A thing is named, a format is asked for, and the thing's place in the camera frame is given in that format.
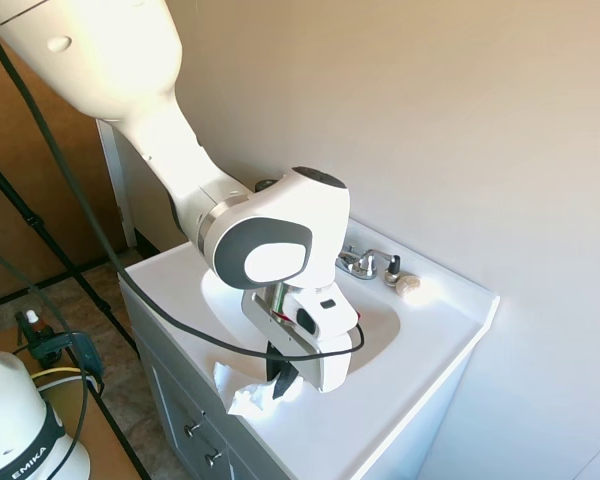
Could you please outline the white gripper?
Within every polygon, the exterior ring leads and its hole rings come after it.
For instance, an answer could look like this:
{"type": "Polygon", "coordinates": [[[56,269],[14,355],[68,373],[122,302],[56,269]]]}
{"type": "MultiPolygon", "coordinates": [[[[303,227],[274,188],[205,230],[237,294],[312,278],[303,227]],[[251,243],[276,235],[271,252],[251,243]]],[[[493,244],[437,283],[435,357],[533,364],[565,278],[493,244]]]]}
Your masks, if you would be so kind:
{"type": "Polygon", "coordinates": [[[263,290],[243,293],[245,316],[266,338],[268,355],[288,361],[266,360],[268,381],[274,381],[273,399],[281,398],[298,373],[322,393],[340,387],[346,379],[356,310],[339,290],[289,290],[273,307],[263,290]]]}

